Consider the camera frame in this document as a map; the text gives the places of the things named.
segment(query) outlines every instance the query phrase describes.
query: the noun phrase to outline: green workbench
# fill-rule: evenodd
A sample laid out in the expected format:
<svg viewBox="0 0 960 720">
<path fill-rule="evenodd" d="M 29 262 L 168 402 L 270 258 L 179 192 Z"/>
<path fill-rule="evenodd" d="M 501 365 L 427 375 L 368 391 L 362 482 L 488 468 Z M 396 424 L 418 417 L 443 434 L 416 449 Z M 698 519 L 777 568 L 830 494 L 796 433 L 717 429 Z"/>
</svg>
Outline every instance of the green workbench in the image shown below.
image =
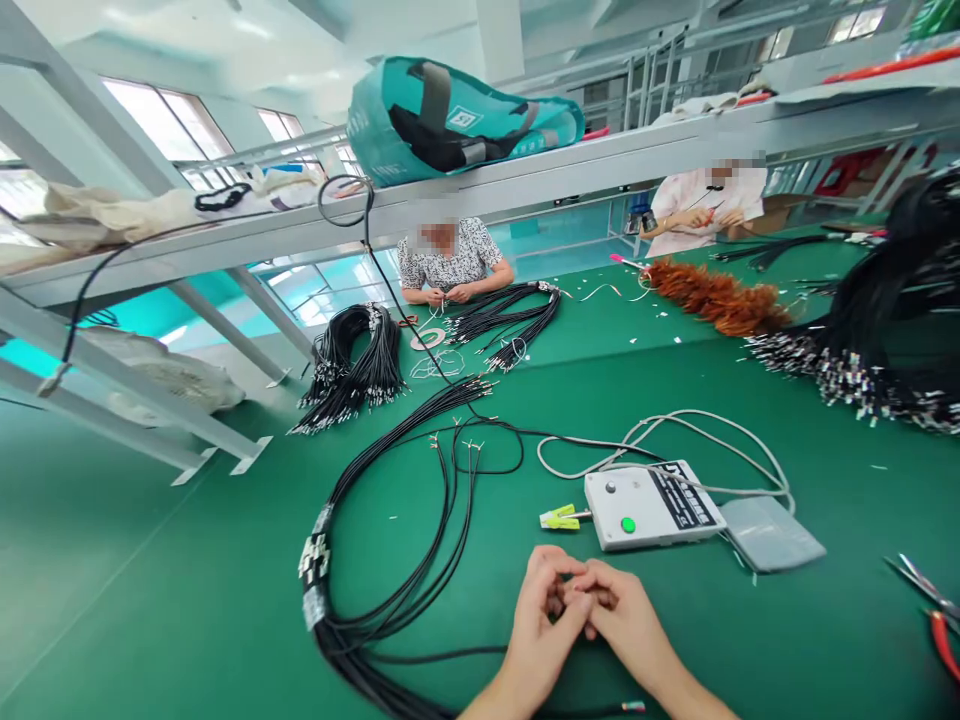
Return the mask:
<svg viewBox="0 0 960 720">
<path fill-rule="evenodd" d="M 680 259 L 699 262 L 715 251 Z M 842 274 L 863 253 L 841 244 L 803 247 L 765 276 L 745 261 L 721 267 L 750 282 L 782 283 L 784 300 L 792 302 L 789 281 Z M 610 440 L 641 418 L 683 408 L 751 429 L 780 460 L 797 518 L 827 548 L 825 558 L 761 576 L 756 587 L 720 539 L 605 559 L 640 576 L 680 656 L 745 718 L 958 717 L 960 692 L 936 656 L 919 612 L 923 600 L 881 560 L 904 552 L 945 594 L 960 598 L 949 549 L 960 507 L 956 441 L 895 423 L 871 429 L 849 408 L 825 407 L 812 381 L 738 362 L 747 356 L 741 340 L 719 336 L 655 293 L 628 303 L 639 292 L 635 275 L 622 266 L 556 280 L 577 298 L 605 282 L 623 297 L 604 288 L 584 303 L 564 298 L 554 323 L 529 348 L 530 360 L 498 375 L 495 394 L 477 410 L 520 427 Z M 807 317 L 828 302 L 814 299 Z M 468 370 L 482 367 L 471 351 L 478 346 L 463 353 Z M 405 370 L 419 357 L 405 347 Z M 312 438 L 283 435 L 295 410 L 235 411 L 230 421 L 238 429 L 253 437 L 274 434 L 273 443 L 244 476 L 229 477 L 230 459 L 221 457 L 190 486 L 170 490 L 185 501 L 17 687 L 0 711 L 4 720 L 381 717 L 314 647 L 301 616 L 296 566 L 343 468 L 441 381 L 411 385 L 393 405 Z M 709 427 L 759 456 L 735 431 Z M 448 446 L 449 433 L 441 437 Z M 484 469 L 510 466 L 517 457 L 516 440 L 505 431 L 479 428 L 471 437 L 485 442 Z M 442 502 L 428 445 L 424 439 L 384 456 L 342 503 L 331 570 L 341 612 L 379 602 L 427 548 Z M 577 534 L 540 530 L 540 513 L 584 499 L 580 481 L 541 468 L 535 446 L 535 439 L 525 440 L 519 471 L 481 477 L 456 575 L 422 618 L 381 644 L 383 652 L 503 644 L 534 545 L 555 543 L 583 559 L 600 555 L 589 525 Z M 767 487 L 745 463 L 680 428 L 656 431 L 645 447 L 689 461 L 710 485 Z M 571 447 L 547 452 L 571 471 L 600 457 Z M 417 463 L 417 473 L 402 470 Z M 442 556 L 453 545 L 448 540 Z M 477 656 L 389 672 L 437 700 L 465 706 L 499 661 Z M 583 643 L 549 706 L 630 699 L 648 698 L 602 642 Z M 649 715 L 662 717 L 656 707 Z"/>
</svg>

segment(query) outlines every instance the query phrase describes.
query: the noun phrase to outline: pink shirt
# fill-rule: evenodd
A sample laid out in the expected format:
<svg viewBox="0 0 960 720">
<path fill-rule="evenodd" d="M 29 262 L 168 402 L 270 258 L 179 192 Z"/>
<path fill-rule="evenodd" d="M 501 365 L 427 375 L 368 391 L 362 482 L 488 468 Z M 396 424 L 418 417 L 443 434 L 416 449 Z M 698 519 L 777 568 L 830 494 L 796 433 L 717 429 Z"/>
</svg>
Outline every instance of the pink shirt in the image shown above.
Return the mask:
<svg viewBox="0 0 960 720">
<path fill-rule="evenodd" d="M 650 244 L 647 257 L 713 245 L 720 229 L 717 221 L 731 210 L 743 210 L 744 220 L 760 217 L 763 215 L 763 188 L 766 184 L 766 168 L 736 168 L 732 177 L 716 183 L 711 179 L 709 170 L 670 175 L 657 189 L 650 205 L 657 220 L 702 207 L 716 208 L 714 222 L 700 228 L 681 225 L 658 235 Z M 707 190 L 708 185 L 723 185 L 723 190 Z"/>
</svg>

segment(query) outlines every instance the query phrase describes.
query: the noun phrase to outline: hand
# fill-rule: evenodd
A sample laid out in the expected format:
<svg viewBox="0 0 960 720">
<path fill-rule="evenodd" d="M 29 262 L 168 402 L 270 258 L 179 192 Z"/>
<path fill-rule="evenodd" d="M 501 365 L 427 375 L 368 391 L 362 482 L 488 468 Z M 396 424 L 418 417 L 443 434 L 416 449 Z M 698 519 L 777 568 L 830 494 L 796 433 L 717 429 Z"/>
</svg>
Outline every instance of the hand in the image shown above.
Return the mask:
<svg viewBox="0 0 960 720">
<path fill-rule="evenodd" d="M 690 208 L 682 213 L 674 215 L 676 225 L 686 225 L 687 227 L 703 227 L 710 223 L 713 213 L 709 208 Z"/>
<path fill-rule="evenodd" d="M 428 288 L 423 291 L 423 297 L 430 307 L 440 307 L 447 296 L 440 288 Z"/>
<path fill-rule="evenodd" d="M 550 695 L 594 603 L 590 594 L 565 592 L 561 576 L 586 572 L 558 547 L 541 545 L 530 555 L 507 656 L 487 691 L 505 709 L 497 717 L 529 718 Z M 551 616 L 559 619 L 553 623 Z"/>
<path fill-rule="evenodd" d="M 720 219 L 717 221 L 717 223 L 722 228 L 733 227 L 734 225 L 742 225 L 743 209 L 734 208 L 733 210 L 730 210 L 729 212 L 724 213 L 723 215 L 720 216 Z"/>
<path fill-rule="evenodd" d="M 586 565 L 585 575 L 564 585 L 564 602 L 579 603 L 584 592 L 594 596 L 587 638 L 603 635 L 633 678 L 656 695 L 673 682 L 682 666 L 643 584 L 636 575 L 600 560 L 588 560 Z"/>
<path fill-rule="evenodd" d="M 447 293 L 447 300 L 452 300 L 453 302 L 465 303 L 470 302 L 470 298 L 473 297 L 473 288 L 470 287 L 469 283 L 463 285 L 457 285 L 454 288 L 450 289 L 450 292 Z"/>
</svg>

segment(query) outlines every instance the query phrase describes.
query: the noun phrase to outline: teal bag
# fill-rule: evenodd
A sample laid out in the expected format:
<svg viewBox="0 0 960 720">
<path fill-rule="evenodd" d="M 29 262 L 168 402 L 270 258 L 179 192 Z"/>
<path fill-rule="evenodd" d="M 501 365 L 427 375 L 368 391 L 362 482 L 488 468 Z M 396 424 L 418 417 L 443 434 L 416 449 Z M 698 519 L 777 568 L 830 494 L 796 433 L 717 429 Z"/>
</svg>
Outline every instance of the teal bag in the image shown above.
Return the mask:
<svg viewBox="0 0 960 720">
<path fill-rule="evenodd" d="M 507 95 L 424 58 L 384 58 L 353 86 L 347 137 L 378 187 L 572 145 L 580 106 L 561 97 Z"/>
</svg>

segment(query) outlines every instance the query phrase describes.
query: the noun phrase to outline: orange wire bundle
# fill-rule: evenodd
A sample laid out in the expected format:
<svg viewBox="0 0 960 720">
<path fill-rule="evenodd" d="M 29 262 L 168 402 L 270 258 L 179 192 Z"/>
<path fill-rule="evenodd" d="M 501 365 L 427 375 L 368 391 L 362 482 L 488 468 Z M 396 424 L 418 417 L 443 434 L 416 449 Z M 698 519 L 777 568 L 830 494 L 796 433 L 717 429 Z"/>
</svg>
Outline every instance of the orange wire bundle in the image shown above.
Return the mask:
<svg viewBox="0 0 960 720">
<path fill-rule="evenodd" d="M 647 270 L 650 286 L 660 295 L 713 323 L 724 335 L 749 337 L 777 332 L 790 324 L 790 314 L 777 304 L 773 285 L 744 287 L 726 273 L 711 273 L 706 265 L 675 263 L 659 258 Z"/>
</svg>

